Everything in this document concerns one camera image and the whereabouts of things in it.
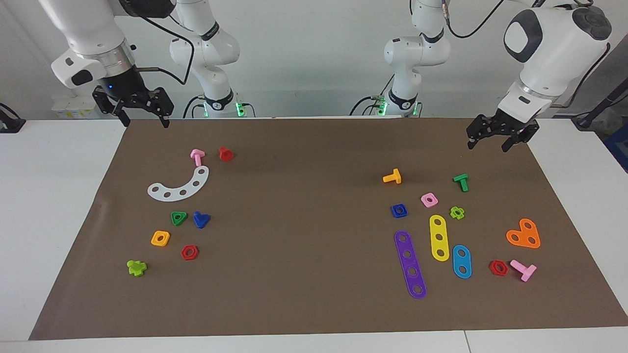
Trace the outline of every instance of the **pink square piece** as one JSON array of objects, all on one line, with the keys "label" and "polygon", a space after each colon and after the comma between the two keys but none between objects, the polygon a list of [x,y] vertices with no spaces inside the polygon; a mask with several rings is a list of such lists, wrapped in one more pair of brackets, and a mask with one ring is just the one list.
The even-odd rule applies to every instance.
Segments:
[{"label": "pink square piece", "polygon": [[423,202],[423,205],[425,205],[425,207],[427,208],[436,206],[436,204],[438,203],[438,199],[431,192],[421,196],[421,201]]}]

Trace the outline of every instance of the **green triangular piece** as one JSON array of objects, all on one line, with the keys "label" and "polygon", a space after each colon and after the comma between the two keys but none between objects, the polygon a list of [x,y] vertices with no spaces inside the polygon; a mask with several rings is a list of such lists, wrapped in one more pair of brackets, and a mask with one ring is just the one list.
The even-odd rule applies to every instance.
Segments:
[{"label": "green triangular piece", "polygon": [[170,219],[172,220],[172,224],[181,225],[185,219],[188,218],[188,214],[186,212],[172,212],[170,214]]}]

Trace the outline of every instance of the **blue square nut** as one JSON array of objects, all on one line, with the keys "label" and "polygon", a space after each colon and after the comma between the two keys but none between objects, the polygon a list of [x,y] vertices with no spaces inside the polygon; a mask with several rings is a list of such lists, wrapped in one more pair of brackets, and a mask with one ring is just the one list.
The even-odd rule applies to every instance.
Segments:
[{"label": "blue square nut", "polygon": [[406,206],[404,206],[404,204],[392,206],[391,212],[395,218],[402,218],[408,215],[408,210],[406,210]]}]

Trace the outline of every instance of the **yellow square nut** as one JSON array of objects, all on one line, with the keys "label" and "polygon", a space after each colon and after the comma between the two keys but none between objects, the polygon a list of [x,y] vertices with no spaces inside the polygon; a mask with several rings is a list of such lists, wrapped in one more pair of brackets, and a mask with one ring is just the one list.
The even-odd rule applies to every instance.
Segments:
[{"label": "yellow square nut", "polygon": [[151,244],[154,246],[166,246],[170,240],[170,233],[165,231],[156,231],[151,239]]}]

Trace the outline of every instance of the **pink nut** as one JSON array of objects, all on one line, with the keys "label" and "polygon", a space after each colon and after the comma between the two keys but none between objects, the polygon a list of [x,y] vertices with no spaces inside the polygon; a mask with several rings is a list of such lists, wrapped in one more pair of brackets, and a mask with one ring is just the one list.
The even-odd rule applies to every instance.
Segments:
[{"label": "pink nut", "polygon": [[511,266],[517,271],[521,272],[521,280],[527,282],[530,279],[530,276],[536,271],[535,265],[530,265],[530,267],[523,266],[519,261],[512,260]]},{"label": "pink nut", "polygon": [[197,166],[202,165],[200,162],[200,159],[204,156],[205,156],[205,152],[201,151],[200,149],[193,149],[192,152],[190,153],[190,158],[194,159],[194,163],[196,163]]},{"label": "pink nut", "polygon": [[425,205],[425,207],[430,208],[436,206],[436,204],[438,203],[438,199],[434,196],[433,193],[430,192],[421,196],[421,202],[423,202],[423,205]]}]

